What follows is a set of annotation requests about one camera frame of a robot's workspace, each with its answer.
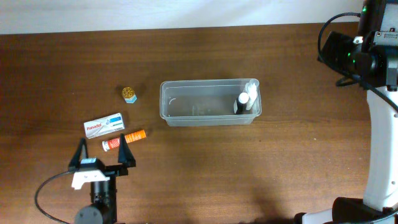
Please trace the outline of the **dark bottle white cap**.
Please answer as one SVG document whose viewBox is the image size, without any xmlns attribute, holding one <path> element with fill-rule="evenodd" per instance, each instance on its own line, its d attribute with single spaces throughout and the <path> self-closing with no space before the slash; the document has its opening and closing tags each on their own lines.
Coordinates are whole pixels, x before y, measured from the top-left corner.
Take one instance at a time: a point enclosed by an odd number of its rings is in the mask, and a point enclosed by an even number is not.
<svg viewBox="0 0 398 224">
<path fill-rule="evenodd" d="M 234 102 L 234 114 L 243 114 L 246 110 L 246 105 L 249 101 L 249 95 L 246 92 L 242 92 Z"/>
</svg>

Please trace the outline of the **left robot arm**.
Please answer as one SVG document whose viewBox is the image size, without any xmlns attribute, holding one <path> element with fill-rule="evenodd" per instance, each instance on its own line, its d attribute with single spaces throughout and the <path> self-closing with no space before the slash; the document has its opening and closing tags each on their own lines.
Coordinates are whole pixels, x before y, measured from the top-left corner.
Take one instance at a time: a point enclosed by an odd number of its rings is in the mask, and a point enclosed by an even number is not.
<svg viewBox="0 0 398 224">
<path fill-rule="evenodd" d="M 89 157 L 86 139 L 81 139 L 70 160 L 68 170 L 73 173 L 72 188 L 80 190 L 90 184 L 91 204 L 75 215 L 75 223 L 117 223 L 116 178 L 127 176 L 128 169 L 136 166 L 136 160 L 128 147 L 124 134 L 119 137 L 118 163 L 107 166 L 96 157 Z"/>
</svg>

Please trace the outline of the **small jar gold lid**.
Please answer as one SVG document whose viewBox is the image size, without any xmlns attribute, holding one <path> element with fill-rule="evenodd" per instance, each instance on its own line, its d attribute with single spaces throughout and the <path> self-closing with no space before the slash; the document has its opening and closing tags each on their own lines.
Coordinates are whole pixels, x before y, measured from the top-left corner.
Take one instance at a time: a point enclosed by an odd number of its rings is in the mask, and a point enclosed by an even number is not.
<svg viewBox="0 0 398 224">
<path fill-rule="evenodd" d="M 125 87 L 122 89 L 122 96 L 126 103 L 133 104 L 137 100 L 135 91 L 131 87 Z"/>
</svg>

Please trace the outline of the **white squeeze bottle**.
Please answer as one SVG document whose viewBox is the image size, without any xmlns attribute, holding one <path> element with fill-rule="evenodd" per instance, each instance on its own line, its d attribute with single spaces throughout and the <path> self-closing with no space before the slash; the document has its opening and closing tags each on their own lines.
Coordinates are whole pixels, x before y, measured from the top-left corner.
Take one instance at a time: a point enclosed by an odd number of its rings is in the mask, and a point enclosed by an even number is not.
<svg viewBox="0 0 398 224">
<path fill-rule="evenodd" d="M 251 110 L 254 102 L 257 99 L 257 89 L 259 86 L 259 82 L 256 79 L 251 79 L 248 83 L 245 84 L 244 92 L 249 95 L 249 101 L 246 104 L 246 110 Z"/>
</svg>

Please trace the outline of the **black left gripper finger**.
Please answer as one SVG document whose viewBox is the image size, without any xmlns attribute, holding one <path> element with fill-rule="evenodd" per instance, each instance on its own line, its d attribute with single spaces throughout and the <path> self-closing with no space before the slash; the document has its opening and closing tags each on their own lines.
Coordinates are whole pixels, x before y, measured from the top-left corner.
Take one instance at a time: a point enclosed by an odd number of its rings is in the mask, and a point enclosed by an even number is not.
<svg viewBox="0 0 398 224">
<path fill-rule="evenodd" d="M 118 162 L 125 167 L 135 167 L 136 160 L 128 146 L 125 135 L 120 134 L 119 140 Z"/>
<path fill-rule="evenodd" d="M 75 151 L 74 155 L 70 160 L 70 163 L 68 165 L 68 170 L 73 171 L 79 169 L 81 160 L 87 158 L 88 158 L 88 151 L 87 151 L 86 139 L 81 138 L 77 150 Z"/>
</svg>

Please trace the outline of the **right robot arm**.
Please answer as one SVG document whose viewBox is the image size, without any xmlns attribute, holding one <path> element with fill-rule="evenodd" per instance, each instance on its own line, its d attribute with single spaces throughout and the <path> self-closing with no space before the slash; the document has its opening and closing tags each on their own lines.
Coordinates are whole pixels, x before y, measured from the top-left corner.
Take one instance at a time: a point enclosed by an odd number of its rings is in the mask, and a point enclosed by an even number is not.
<svg viewBox="0 0 398 224">
<path fill-rule="evenodd" d="M 330 32 L 318 61 L 359 84 L 371 115 L 369 176 L 363 198 L 338 197 L 331 209 L 298 213 L 294 223 L 397 223 L 397 1 L 365 1 L 358 33 Z"/>
</svg>

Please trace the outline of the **white Panadol box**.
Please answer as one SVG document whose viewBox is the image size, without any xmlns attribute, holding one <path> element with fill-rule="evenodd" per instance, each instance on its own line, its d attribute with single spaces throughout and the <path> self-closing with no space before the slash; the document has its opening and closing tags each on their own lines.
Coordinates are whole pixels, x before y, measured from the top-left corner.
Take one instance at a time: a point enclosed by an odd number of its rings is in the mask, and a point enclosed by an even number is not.
<svg viewBox="0 0 398 224">
<path fill-rule="evenodd" d="M 112 114 L 84 123 L 85 135 L 88 139 L 97 138 L 123 129 L 125 129 L 125 125 L 121 113 Z"/>
</svg>

